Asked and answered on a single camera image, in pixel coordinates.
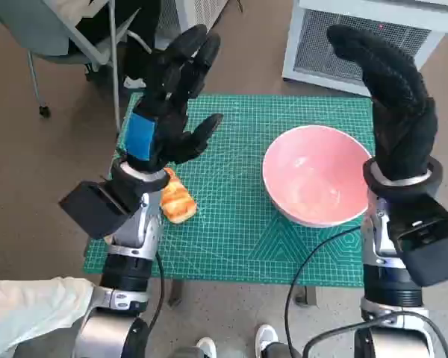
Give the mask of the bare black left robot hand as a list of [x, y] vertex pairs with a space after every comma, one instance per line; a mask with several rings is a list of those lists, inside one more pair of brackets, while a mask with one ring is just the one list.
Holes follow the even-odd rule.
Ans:
[[220, 50], [220, 36], [198, 24], [152, 56], [147, 88], [128, 118], [123, 154], [139, 172], [160, 171], [169, 162], [198, 157], [223, 119], [215, 113], [186, 130], [187, 103], [198, 97]]

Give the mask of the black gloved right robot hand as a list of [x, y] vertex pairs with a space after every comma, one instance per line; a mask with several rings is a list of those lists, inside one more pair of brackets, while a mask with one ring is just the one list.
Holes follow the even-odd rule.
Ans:
[[369, 31], [332, 25], [326, 35], [337, 57], [361, 68], [373, 100], [375, 157], [382, 175], [391, 181], [425, 175], [438, 118], [414, 59]]

